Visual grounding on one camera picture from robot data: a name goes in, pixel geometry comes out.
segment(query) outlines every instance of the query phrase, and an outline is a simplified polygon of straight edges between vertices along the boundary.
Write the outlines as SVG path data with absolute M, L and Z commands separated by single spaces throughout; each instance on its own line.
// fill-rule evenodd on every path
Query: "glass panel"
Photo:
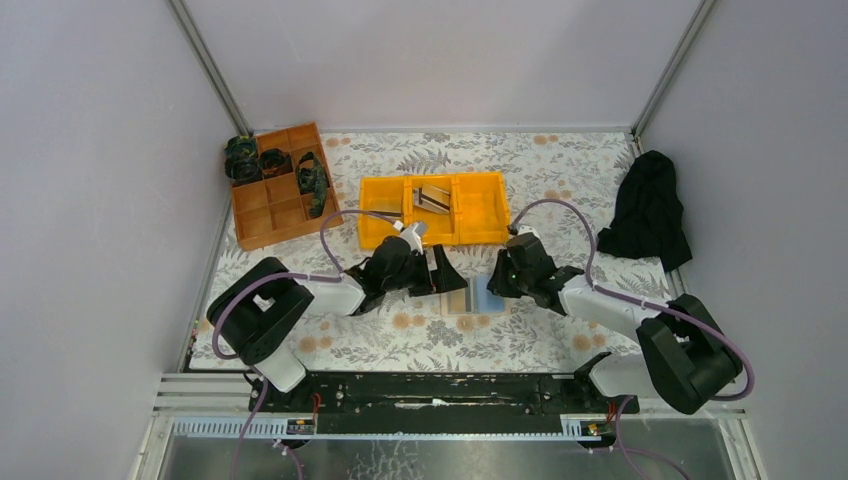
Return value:
M 668 456 L 692 478 L 732 479 L 717 425 L 709 420 L 627 420 L 625 445 Z M 229 480 L 235 439 L 174 436 L 162 480 Z M 588 454 L 570 441 L 313 440 L 297 449 L 305 478 L 627 479 L 638 478 L 620 453 Z M 634 456 L 653 480 L 680 478 L 670 467 Z M 290 456 L 270 440 L 245 440 L 239 479 L 297 478 Z

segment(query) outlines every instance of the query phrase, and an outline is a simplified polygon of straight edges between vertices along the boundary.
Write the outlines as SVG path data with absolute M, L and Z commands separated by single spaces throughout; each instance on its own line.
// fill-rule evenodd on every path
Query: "floral pattern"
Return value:
M 358 206 L 360 178 L 366 176 L 500 171 L 513 215 L 533 200 L 561 198 L 575 204 L 595 232 L 612 220 L 618 185 L 633 161 L 622 133 L 356 133 L 324 135 L 323 142 L 343 209 Z M 525 218 L 558 265 L 585 264 L 589 246 L 574 215 L 541 205 Z M 359 249 L 355 216 L 328 230 L 327 240 L 342 265 L 366 255 Z M 207 307 L 267 256 L 279 257 L 295 272 L 334 273 L 317 233 L 244 252 L 230 218 L 223 242 Z M 496 245 L 447 248 L 464 276 L 490 273 L 497 251 Z M 657 258 L 600 254 L 593 273 L 639 295 L 669 297 Z M 527 299 L 512 301 L 505 315 L 443 317 L 438 296 L 392 292 L 360 317 L 305 316 L 286 341 L 313 370 L 571 372 L 601 351 L 639 350 L 593 320 L 562 317 Z M 198 319 L 189 368 L 245 368 L 238 360 L 215 357 L 211 338 L 209 322 Z M 222 349 L 229 351 L 225 342 Z

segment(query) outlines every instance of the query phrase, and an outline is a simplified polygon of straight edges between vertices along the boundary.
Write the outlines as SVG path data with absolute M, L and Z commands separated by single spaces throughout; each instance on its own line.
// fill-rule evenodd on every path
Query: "metal frame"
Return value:
M 188 10 L 184 0 L 167 0 L 177 23 L 186 35 L 186 39 L 191 45 L 195 55 L 203 67 L 206 75 L 214 88 L 216 94 L 224 106 L 227 115 L 233 122 L 236 130 L 241 134 L 251 132 L 250 126 L 245 119 L 243 113 L 238 107 L 238 103 L 227 86 L 220 70 L 218 69 L 211 53 L 209 52 L 203 37 L 197 29 L 197 26 Z M 678 45 L 676 46 L 668 64 L 662 72 L 660 79 L 654 87 L 651 95 L 645 104 L 642 112 L 639 114 L 636 122 L 630 127 L 589 127 L 589 128 L 568 128 L 568 129 L 548 129 L 546 131 L 562 132 L 562 133 L 580 133 L 580 132 L 625 132 L 627 135 L 627 144 L 631 155 L 635 158 L 642 153 L 641 135 L 644 133 L 651 119 L 653 118 L 659 104 L 661 103 L 668 86 L 674 79 L 680 65 L 685 60 L 687 54 L 691 50 L 698 33 L 702 30 L 704 23 L 710 13 L 715 8 L 718 0 L 702 0 L 698 5 L 695 13 L 692 16 L 689 24 L 681 36 Z M 540 127 L 522 127 L 510 128 L 510 132 L 535 132 L 539 131 Z M 345 132 L 364 131 L 362 129 L 345 129 Z M 394 129 L 368 129 L 369 132 L 429 132 L 429 131 L 450 131 L 450 132 L 501 132 L 507 131 L 502 128 L 394 128 Z M 341 130 L 332 130 L 332 132 L 341 132 Z M 226 224 L 228 219 L 228 211 L 230 208 L 229 201 L 227 202 L 224 214 L 222 215 L 222 223 L 218 231 L 216 247 L 210 255 L 207 269 L 204 275 L 204 281 L 201 285 L 201 291 L 194 307 L 194 318 L 199 318 L 202 314 L 202 309 L 205 306 L 208 297 L 209 284 L 212 279 L 212 274 L 217 267 L 219 260 L 220 249 L 223 242 L 221 241 L 226 234 Z M 680 295 L 688 291 L 688 284 L 683 272 L 675 270 L 667 274 L 669 288 L 674 295 Z M 188 342 L 191 338 L 192 328 L 190 327 L 180 351 L 180 370 L 184 367 L 185 352 L 187 351 Z M 139 452 L 139 457 L 136 461 L 135 468 L 130 473 L 128 478 L 138 480 L 156 480 L 159 477 L 162 464 L 165 460 L 167 446 L 173 432 L 175 417 L 238 417 L 246 418 L 247 405 L 250 398 L 251 386 L 244 381 L 240 373 L 168 373 L 162 376 L 159 386 L 159 393 L 154 403 L 154 413 L 151 417 L 148 426 L 147 435 L 145 436 L 142 449 Z M 726 404 L 708 403 L 695 415 L 684 416 L 671 409 L 665 403 L 655 400 L 643 400 L 641 403 L 641 412 L 632 415 L 632 418 L 640 419 L 679 419 L 679 418 L 702 418 L 713 419 L 718 422 L 722 436 L 725 441 L 728 454 L 731 458 L 734 473 L 737 478 L 755 478 L 765 479 L 765 470 L 762 467 L 762 460 L 753 443 L 753 437 L 750 432 L 750 424 L 748 423 L 745 411 L 742 409 L 733 409 Z M 268 414 L 259 413 L 257 418 L 288 418 L 299 417 L 301 415 L 293 414 Z M 562 415 L 563 422 L 574 420 L 603 420 L 604 415 L 580 414 L 580 415 Z
M 636 123 L 633 124 L 632 132 L 637 141 L 645 132 L 648 124 L 651 123 L 657 107 L 663 97 L 665 97 L 665 93 L 668 90 L 671 80 L 674 79 L 674 76 L 677 74 L 681 63 L 689 53 L 698 33 L 701 31 L 704 23 L 707 21 L 707 18 L 709 18 L 709 15 L 715 8 L 716 4 L 718 4 L 718 1 L 719 0 L 701 0 L 701 3 L 695 10 L 695 14 L 692 15 L 689 25 L 687 25 L 686 30 L 683 31 L 683 36 L 677 43 L 677 47 L 674 49 L 674 52 L 671 54 L 671 58 L 669 59 L 668 64 L 666 64 L 662 75 L 660 75 L 660 79 L 654 87 L 654 91 L 651 92 L 651 96 L 648 97 L 648 102 L 642 109 L 642 113 L 639 114 L 639 117 L 636 119 Z
M 212 84 L 212 88 L 218 94 L 218 98 L 221 99 L 224 110 L 227 111 L 227 115 L 233 122 L 233 126 L 241 135 L 247 135 L 250 133 L 250 125 L 238 107 L 238 103 L 236 103 L 233 93 L 227 86 L 227 82 L 224 81 L 224 77 L 221 75 L 215 59 L 209 53 L 209 48 L 206 46 L 206 42 L 203 41 L 200 31 L 194 23 L 194 18 L 192 18 L 191 12 L 188 10 L 188 6 L 186 6 L 183 0 L 167 0 L 167 2 L 171 7 L 177 24 L 183 33 L 185 33 L 186 40 L 191 45 L 192 50 L 194 50 L 198 61 L 200 61 L 200 66 L 206 72 L 209 83 Z
M 224 202 L 224 209 L 221 213 L 220 224 L 216 230 L 217 233 L 215 235 L 214 247 L 212 247 L 212 250 L 209 252 L 209 259 L 206 261 L 206 268 L 203 271 L 203 280 L 200 284 L 200 291 L 197 293 L 194 308 L 191 310 L 192 318 L 188 324 L 188 331 L 186 331 L 185 338 L 183 339 L 182 349 L 178 353 L 179 357 L 177 357 L 176 362 L 178 372 L 183 371 L 186 367 L 186 354 L 193 336 L 192 334 L 194 333 L 194 322 L 204 316 L 203 309 L 206 308 L 206 300 L 209 298 L 209 294 L 211 293 L 210 289 L 212 286 L 212 279 L 215 278 L 215 270 L 218 268 L 218 262 L 221 260 L 221 250 L 224 248 L 224 236 L 227 234 L 227 225 L 230 219 L 232 203 L 232 198 L 227 195 L 227 200 Z

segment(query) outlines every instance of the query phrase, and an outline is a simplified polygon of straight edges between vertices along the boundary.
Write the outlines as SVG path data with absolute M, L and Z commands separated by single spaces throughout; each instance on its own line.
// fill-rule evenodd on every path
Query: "orange plastic tray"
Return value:
M 451 192 L 450 214 L 439 214 L 413 206 L 412 190 L 427 183 Z M 509 234 L 509 206 L 500 172 L 413 175 L 407 177 L 366 177 L 360 183 L 359 208 L 375 210 L 386 202 L 400 200 L 403 223 L 425 222 L 422 237 L 429 245 L 471 245 L 503 243 Z M 359 216 L 359 245 L 377 248 L 397 231 L 388 223 L 367 215 Z

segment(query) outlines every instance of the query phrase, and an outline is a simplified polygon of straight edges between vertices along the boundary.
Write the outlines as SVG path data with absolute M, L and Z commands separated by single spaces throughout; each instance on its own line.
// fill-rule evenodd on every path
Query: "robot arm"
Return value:
M 488 288 L 503 297 L 530 296 L 542 308 L 596 321 L 638 342 L 641 355 L 613 353 L 592 367 L 589 377 L 607 397 L 660 397 L 692 414 L 742 372 L 740 359 L 711 335 L 644 307 L 664 305 L 664 300 L 641 298 L 642 307 L 633 305 L 596 291 L 579 268 L 556 267 L 528 227 L 521 227 L 499 252 Z M 697 298 L 682 295 L 667 305 L 721 332 Z
M 421 243 L 426 230 L 425 224 L 416 222 L 398 236 L 387 237 L 373 256 L 332 282 L 303 274 L 291 274 L 299 281 L 285 278 L 289 274 L 285 265 L 275 257 L 265 258 L 212 302 L 207 318 L 217 327 L 224 310 L 241 295 L 220 333 L 245 365 L 277 390 L 288 392 L 304 378 L 306 369 L 283 341 L 304 314 L 362 315 L 377 308 L 389 291 L 407 289 L 415 297 L 468 286 L 441 245 L 433 247 L 436 269 L 429 270 Z M 272 276 L 278 278 L 266 281 Z M 249 289 L 250 294 L 242 295 Z

